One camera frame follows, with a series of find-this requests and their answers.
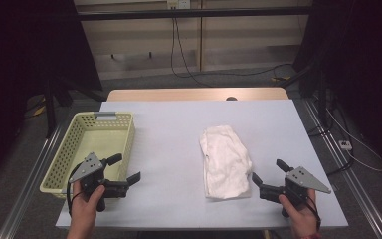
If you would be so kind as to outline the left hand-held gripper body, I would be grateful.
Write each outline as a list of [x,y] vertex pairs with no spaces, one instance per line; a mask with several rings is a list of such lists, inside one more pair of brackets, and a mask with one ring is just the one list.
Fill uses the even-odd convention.
[[127,181],[110,181],[104,176],[104,171],[108,164],[107,158],[99,159],[94,152],[91,152],[83,162],[79,163],[69,176],[68,185],[78,181],[81,184],[81,192],[90,197],[100,186],[105,187],[105,192],[99,200],[96,211],[105,211],[106,198],[124,198],[128,190]]

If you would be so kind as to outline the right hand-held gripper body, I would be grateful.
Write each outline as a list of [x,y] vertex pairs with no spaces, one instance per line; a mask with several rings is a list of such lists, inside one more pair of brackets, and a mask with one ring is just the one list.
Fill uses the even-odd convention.
[[[288,198],[295,208],[299,208],[302,205],[308,206],[307,191],[309,189],[327,194],[331,193],[331,190],[325,184],[319,181],[304,167],[299,166],[294,168],[291,172],[286,173],[284,186],[264,184],[260,188],[260,198],[270,202],[279,203],[279,196],[282,194]],[[319,217],[316,205],[314,209],[310,208],[310,210],[315,214],[316,218]]]

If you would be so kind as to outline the pale green perforated plastic basket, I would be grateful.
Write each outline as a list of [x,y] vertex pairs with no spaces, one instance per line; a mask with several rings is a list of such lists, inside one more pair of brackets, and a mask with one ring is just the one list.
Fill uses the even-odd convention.
[[111,181],[125,181],[134,135],[132,113],[75,114],[42,180],[40,191],[64,198],[72,170],[91,152],[98,159],[121,153],[122,160],[113,166],[108,166],[104,176]]

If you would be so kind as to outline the white towel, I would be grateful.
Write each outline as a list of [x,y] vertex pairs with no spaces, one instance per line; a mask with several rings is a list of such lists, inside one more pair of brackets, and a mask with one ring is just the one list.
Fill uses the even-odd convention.
[[200,136],[200,147],[207,198],[228,200],[251,196],[248,177],[253,164],[248,150],[229,125],[206,128]]

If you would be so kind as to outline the person's right hand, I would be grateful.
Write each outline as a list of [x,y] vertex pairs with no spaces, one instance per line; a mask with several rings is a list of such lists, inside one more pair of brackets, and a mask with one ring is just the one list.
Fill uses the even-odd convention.
[[291,234],[295,236],[306,236],[318,233],[317,218],[310,208],[315,208],[316,195],[313,189],[307,191],[308,206],[304,205],[300,209],[296,209],[285,195],[279,196],[279,201],[290,218]]

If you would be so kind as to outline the person's left hand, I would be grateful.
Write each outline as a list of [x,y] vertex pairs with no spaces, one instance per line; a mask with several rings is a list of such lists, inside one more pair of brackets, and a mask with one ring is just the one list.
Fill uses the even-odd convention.
[[100,185],[89,198],[81,193],[81,184],[76,181],[73,186],[76,198],[72,200],[72,220],[69,231],[92,231],[96,226],[96,207],[105,192]]

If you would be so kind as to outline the black tripod stand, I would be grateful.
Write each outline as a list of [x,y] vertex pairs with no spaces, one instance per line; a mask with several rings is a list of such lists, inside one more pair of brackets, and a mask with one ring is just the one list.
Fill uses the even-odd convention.
[[107,100],[107,97],[95,93],[93,90],[89,90],[66,77],[59,77],[55,79],[52,77],[44,77],[43,83],[48,125],[47,138],[53,134],[57,126],[54,99],[57,99],[59,104],[63,107],[70,107],[73,103],[73,99],[69,93],[69,90],[76,90],[84,96],[97,102],[104,102]]

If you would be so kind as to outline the black metal stand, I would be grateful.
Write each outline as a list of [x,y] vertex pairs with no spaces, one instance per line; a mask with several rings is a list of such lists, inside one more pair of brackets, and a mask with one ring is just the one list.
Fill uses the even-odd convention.
[[312,68],[311,70],[308,93],[310,96],[317,93],[318,119],[323,127],[328,127],[326,112],[326,80],[320,67]]

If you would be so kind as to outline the dark curtain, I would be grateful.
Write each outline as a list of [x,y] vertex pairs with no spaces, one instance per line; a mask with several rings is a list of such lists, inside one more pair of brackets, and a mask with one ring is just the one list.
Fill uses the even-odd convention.
[[0,0],[0,164],[44,77],[102,89],[74,0]]
[[309,0],[293,68],[318,62],[347,113],[382,157],[382,0]]

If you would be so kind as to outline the black horizontal metal bar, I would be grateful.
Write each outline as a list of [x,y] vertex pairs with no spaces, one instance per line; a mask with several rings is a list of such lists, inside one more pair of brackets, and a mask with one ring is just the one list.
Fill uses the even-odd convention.
[[311,7],[223,8],[78,13],[79,21],[307,15]]

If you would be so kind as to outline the aluminium floor rail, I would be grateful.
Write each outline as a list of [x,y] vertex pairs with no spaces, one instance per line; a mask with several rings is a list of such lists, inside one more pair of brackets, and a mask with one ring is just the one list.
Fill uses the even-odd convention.
[[51,152],[61,137],[63,129],[64,126],[59,123],[46,138],[26,182],[0,229],[0,239],[14,239],[27,208],[32,201],[34,190],[40,184],[41,175],[45,171],[45,166],[50,160]]
[[[333,160],[338,166],[343,166],[346,163],[344,152],[338,145],[332,133],[326,132],[321,125],[317,116],[318,110],[316,109],[314,103],[311,103],[308,100],[304,100],[304,104],[309,111],[309,114],[315,125],[322,130],[322,139],[330,151]],[[348,184],[348,187],[350,188],[354,198],[360,206],[360,209],[362,210],[362,213],[364,214],[374,234],[378,239],[382,239],[382,215],[369,197],[367,191],[361,185],[359,179],[351,168],[343,171],[341,175],[344,177],[346,183]]]

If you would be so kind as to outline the white wall socket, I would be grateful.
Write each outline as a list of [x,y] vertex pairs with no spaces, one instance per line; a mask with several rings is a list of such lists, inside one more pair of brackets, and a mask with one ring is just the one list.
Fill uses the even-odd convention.
[[166,0],[167,8],[170,10],[174,9],[190,9],[190,0]]

